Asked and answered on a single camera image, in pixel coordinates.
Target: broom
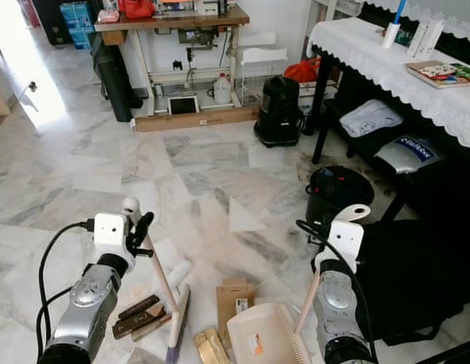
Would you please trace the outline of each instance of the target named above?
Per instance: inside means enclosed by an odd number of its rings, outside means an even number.
[[[134,224],[141,219],[141,213],[139,210],[139,201],[133,198],[126,198],[124,200],[124,211],[129,214]],[[166,364],[176,364],[180,357],[180,347],[183,341],[184,328],[186,327],[186,320],[188,317],[188,308],[190,307],[191,291],[188,284],[184,284],[181,287],[180,301],[176,303],[173,292],[169,287],[168,280],[166,279],[165,273],[162,270],[161,263],[159,262],[158,254],[156,253],[154,246],[152,245],[149,234],[146,235],[144,244],[147,249],[153,251],[152,253],[152,266],[158,276],[159,283],[161,283],[162,289],[166,298],[168,299],[169,306],[171,308],[171,333],[168,339],[168,353],[166,354]]]

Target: white bottle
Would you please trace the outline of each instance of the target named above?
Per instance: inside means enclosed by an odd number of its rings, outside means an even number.
[[[225,74],[220,74],[220,78],[213,84],[215,102],[217,104],[230,104],[232,101],[231,91],[230,81],[227,80]]]

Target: black cable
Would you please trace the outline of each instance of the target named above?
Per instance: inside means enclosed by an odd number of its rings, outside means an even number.
[[[72,287],[70,286],[69,288],[66,288],[62,290],[61,292],[58,292],[57,294],[55,294],[53,297],[51,297],[49,300],[46,301],[46,306],[48,307],[50,303],[60,298],[61,296],[65,295],[66,293],[70,292],[71,288]],[[43,354],[43,338],[41,335],[41,318],[43,316],[44,311],[45,310],[43,309],[43,307],[41,307],[38,311],[38,315],[36,316],[36,342],[38,343],[38,359],[36,362],[39,362],[39,360],[41,359],[41,355]]]
[[[70,224],[65,227],[63,227],[58,233],[54,235],[54,237],[50,240],[48,246],[45,249],[45,252],[43,253],[43,257],[41,258],[41,262],[39,264],[39,270],[38,270],[38,282],[39,282],[39,295],[41,297],[41,307],[45,313],[45,338],[48,341],[49,338],[52,336],[52,326],[50,322],[50,313],[48,311],[48,305],[46,303],[46,293],[45,293],[45,280],[43,277],[43,272],[45,270],[45,263],[46,263],[46,258],[48,257],[48,254],[50,253],[50,250],[52,250],[53,245],[55,245],[56,240],[67,230],[70,230],[72,228],[84,228],[86,226],[86,222],[76,222],[75,224]]]
[[[373,360],[375,361],[376,364],[378,364],[378,358],[377,358],[377,351],[374,347],[374,338],[373,338],[373,329],[371,328],[370,324],[370,311],[368,309],[368,302],[366,300],[365,294],[363,293],[363,289],[361,284],[358,281],[358,278],[356,277],[355,273],[353,273],[353,270],[349,266],[349,264],[346,262],[346,260],[343,258],[340,252],[326,239],[324,239],[309,223],[303,220],[296,220],[297,226],[299,226],[301,229],[303,229],[306,233],[311,234],[315,237],[317,237],[323,246],[327,246],[333,253],[334,255],[345,265],[346,270],[348,271],[349,276],[351,277],[351,280],[353,283],[356,285],[356,288],[359,291],[359,296],[362,299],[363,302],[363,308],[365,310],[365,317],[366,317],[366,322],[367,322],[367,329],[368,329],[368,342],[370,344],[370,352]]]
[[[223,57],[225,56],[225,47],[227,46],[227,38],[228,38],[228,32],[225,30],[225,40],[223,42],[223,50],[221,51],[221,56],[220,56],[220,62],[218,62],[218,68],[221,68],[221,62],[223,61]]]

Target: wooden table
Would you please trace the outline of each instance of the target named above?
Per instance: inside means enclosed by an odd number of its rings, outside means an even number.
[[[146,60],[144,58],[143,49],[139,39],[139,30],[150,30],[150,29],[159,29],[159,28],[170,28],[170,29],[192,29],[196,27],[230,27],[231,28],[231,37],[230,37],[230,47],[227,51],[230,56],[230,83],[232,86],[232,91],[234,88],[235,77],[237,75],[237,49],[238,49],[238,37],[239,37],[239,26],[248,24],[250,22],[249,16],[243,11],[238,5],[232,7],[226,14],[219,15],[196,15],[196,16],[185,16],[185,17],[171,17],[166,15],[155,15],[152,18],[143,18],[143,19],[126,19],[124,15],[121,16],[121,19],[117,23],[110,24],[95,24],[95,29],[97,32],[102,33],[102,38],[107,46],[120,45],[125,42],[127,37],[127,32],[129,31],[130,36],[133,37],[133,45],[136,50],[137,61],[139,62],[139,67],[143,75],[144,82],[147,87],[149,99],[148,99],[148,117],[140,118],[141,123],[149,122],[149,119],[153,121],[163,121],[164,124],[158,123],[158,127],[147,127],[144,125],[140,129],[142,130],[160,130],[166,128],[175,128],[175,127],[189,127],[200,125],[202,121],[207,124],[207,118],[203,117],[204,112],[197,113],[198,116],[194,122],[186,123],[187,115],[172,115],[169,117],[156,117],[155,116],[155,95],[152,91],[152,79],[149,75],[149,71],[146,65]],[[239,102],[234,103],[236,106],[240,107]],[[238,112],[237,115],[240,117],[246,117],[247,113]],[[179,121],[183,121],[181,124],[176,125],[176,120],[179,118]],[[234,122],[234,118],[224,119],[215,118],[218,124],[223,122]]]

